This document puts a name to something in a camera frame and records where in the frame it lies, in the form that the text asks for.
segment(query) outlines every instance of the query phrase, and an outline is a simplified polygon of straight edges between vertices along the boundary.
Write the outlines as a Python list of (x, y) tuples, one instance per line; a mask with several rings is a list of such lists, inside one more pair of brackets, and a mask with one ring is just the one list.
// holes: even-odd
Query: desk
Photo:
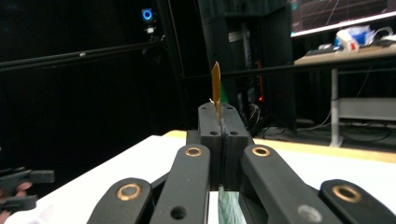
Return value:
[[(303, 58), (294, 62), (296, 65), (302, 64), (317, 64), (317, 63), (340, 63), (340, 62), (354, 62), (359, 60), (370, 60), (378, 57), (396, 56), (396, 44), (388, 48), (372, 46), (369, 48), (360, 49), (359, 52), (352, 53), (326, 53), (313, 56), (304, 56)], [(386, 101), (383, 105), (393, 104), (396, 106), (396, 101)], [(336, 66), (332, 69), (332, 147), (340, 147), (342, 138), (339, 134), (339, 99), (338, 99), (338, 69)]]
[[(302, 180), (318, 189), (341, 178), (366, 189), (396, 213), (396, 154), (255, 140), (277, 149)], [(185, 132), (151, 136), (38, 200), (37, 208), (11, 216), (7, 224), (86, 223), (93, 208), (115, 182), (137, 177), (152, 182), (167, 173)], [(210, 193), (210, 224), (218, 223), (218, 194)]]

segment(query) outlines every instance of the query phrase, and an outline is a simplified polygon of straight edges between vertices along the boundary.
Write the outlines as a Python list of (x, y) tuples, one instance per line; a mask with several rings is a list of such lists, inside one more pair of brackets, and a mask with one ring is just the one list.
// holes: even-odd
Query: white table leg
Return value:
[(340, 147), (343, 139), (339, 133), (339, 116), (338, 116), (338, 69), (332, 70), (332, 142), (331, 147)]

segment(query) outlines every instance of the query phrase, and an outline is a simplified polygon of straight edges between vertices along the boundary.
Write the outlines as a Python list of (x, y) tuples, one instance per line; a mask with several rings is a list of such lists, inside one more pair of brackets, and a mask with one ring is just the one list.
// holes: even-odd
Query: person's hand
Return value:
[[(16, 197), (24, 197), (26, 196), (26, 190), (29, 189), (32, 186), (32, 183), (30, 182), (25, 182), (22, 184), (19, 184), (17, 186), (17, 194), (15, 195)], [(0, 201), (3, 202), (7, 197), (4, 195), (4, 191), (0, 189)], [(11, 213), (8, 211), (3, 211), (0, 214), (0, 224), (4, 224), (7, 220), (7, 218), (11, 216)]]

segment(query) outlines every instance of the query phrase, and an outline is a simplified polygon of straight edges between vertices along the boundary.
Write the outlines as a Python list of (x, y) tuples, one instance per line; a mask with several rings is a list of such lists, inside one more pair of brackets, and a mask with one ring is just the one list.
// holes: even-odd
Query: glowing blue ring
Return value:
[(151, 19), (152, 19), (152, 12), (151, 12), (151, 10), (144, 10), (143, 11), (143, 19), (145, 20), (145, 21), (150, 21)]

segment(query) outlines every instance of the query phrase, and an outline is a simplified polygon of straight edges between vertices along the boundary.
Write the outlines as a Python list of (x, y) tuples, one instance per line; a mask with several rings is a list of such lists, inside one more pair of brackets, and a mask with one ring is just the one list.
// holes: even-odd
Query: dark floor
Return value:
[[(329, 146), (332, 135), (331, 126), (314, 126), (298, 128), (291, 131), (283, 127), (270, 126), (262, 129), (255, 137)], [(340, 134), (343, 137), (341, 147), (360, 148), (377, 151), (396, 152), (396, 126), (394, 124), (375, 124), (342, 122)]]

